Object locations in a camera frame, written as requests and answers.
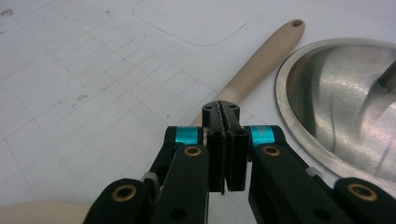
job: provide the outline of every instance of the screw hole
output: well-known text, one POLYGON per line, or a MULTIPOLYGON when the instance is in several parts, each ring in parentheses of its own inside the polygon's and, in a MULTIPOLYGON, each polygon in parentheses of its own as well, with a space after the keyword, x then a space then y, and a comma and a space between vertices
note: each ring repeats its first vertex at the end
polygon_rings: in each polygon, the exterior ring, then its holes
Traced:
POLYGON ((183 209, 181 209, 181 208, 174 209, 171 212, 171 218, 174 221, 181 221, 184 218, 186 218, 186 212, 183 209))
POLYGON ((264 147, 262 152, 270 156, 279 156, 280 150, 276 147, 264 147))
POLYGON ((322 221, 330 221, 332 219, 332 216, 328 212, 320 208, 315 209, 313 213, 315 217, 322 221))
POLYGON ((186 147, 184 149, 184 154, 190 157, 199 156, 201 154, 201 149, 198 147, 186 147))
POLYGON ((123 185, 113 191, 112 198, 117 203, 123 203, 132 199, 136 195, 134 185, 123 185))
POLYGON ((375 191, 362 184, 358 184, 358 183, 349 184, 347 186, 347 189, 355 197, 360 198, 367 202, 374 202, 378 199, 378 196, 376 195, 375 191))
POLYGON ((303 24, 303 22, 300 21, 300 20, 291 22, 291 25, 294 26, 294 27, 301 26, 302 24, 303 24))

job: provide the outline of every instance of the beige object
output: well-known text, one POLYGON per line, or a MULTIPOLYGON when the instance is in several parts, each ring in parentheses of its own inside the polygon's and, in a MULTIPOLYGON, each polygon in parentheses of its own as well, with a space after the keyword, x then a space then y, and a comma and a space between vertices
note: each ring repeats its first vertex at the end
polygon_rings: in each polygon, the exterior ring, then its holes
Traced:
MULTIPOLYGON (((289 21, 277 29, 250 57, 239 72, 213 101, 239 104, 259 83, 280 65, 300 42, 305 29, 303 21, 289 21)), ((201 126, 199 115, 191 126, 201 126)))
POLYGON ((90 206, 70 203, 16 203, 0 207, 1 224, 82 223, 90 206))

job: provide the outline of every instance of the metal bowl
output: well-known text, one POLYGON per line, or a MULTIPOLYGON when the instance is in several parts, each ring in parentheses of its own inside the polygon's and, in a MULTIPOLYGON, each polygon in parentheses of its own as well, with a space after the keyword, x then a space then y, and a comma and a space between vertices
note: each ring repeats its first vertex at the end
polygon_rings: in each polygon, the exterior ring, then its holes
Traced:
POLYGON ((280 112, 297 141, 341 177, 366 179, 393 197, 395 60, 395 44, 324 40, 293 53, 276 79, 280 112))

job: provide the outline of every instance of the teal band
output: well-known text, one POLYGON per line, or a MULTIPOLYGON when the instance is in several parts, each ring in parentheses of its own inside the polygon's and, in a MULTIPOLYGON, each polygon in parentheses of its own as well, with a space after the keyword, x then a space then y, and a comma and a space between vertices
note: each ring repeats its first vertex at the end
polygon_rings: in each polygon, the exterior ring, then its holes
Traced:
POLYGON ((274 143, 274 132, 268 125, 251 125, 250 128, 253 147, 259 144, 274 143))
POLYGON ((198 127, 177 127, 175 142, 184 145, 198 144, 198 127))

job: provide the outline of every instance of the wooden handle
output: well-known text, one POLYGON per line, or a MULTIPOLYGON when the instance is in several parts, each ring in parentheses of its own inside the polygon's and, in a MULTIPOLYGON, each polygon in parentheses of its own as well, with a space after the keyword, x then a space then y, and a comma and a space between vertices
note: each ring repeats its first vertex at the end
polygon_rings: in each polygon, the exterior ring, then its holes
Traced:
POLYGON ((0 223, 9 224, 74 224, 84 222, 90 205, 71 203, 16 203, 0 206, 0 223))
MULTIPOLYGON (((289 21, 277 29, 257 49, 213 101, 223 100, 239 104, 289 56, 300 42, 304 29, 305 24, 300 20, 289 21)), ((198 116, 191 126, 201 126, 201 123, 202 115, 198 116)))

